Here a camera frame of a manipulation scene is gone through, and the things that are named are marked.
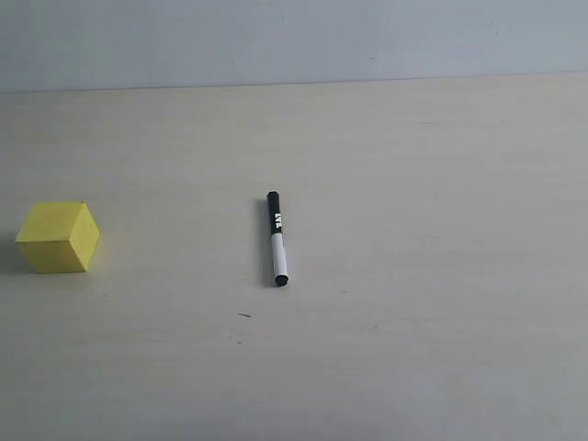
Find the black and white marker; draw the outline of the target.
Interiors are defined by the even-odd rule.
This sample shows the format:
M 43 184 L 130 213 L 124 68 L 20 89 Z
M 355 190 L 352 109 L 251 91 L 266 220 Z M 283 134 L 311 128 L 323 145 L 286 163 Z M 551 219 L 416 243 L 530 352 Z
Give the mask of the black and white marker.
M 270 224 L 274 280 L 278 287 L 284 287 L 289 282 L 289 274 L 286 248 L 282 232 L 283 222 L 279 194 L 276 191 L 270 191 L 266 195 L 266 200 Z

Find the yellow cube block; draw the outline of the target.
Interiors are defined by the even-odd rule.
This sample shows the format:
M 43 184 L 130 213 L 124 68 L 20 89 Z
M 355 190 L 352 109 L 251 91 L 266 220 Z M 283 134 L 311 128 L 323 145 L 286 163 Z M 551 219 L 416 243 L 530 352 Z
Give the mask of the yellow cube block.
M 100 237 L 85 201 L 39 202 L 31 208 L 15 243 L 37 273 L 86 272 Z

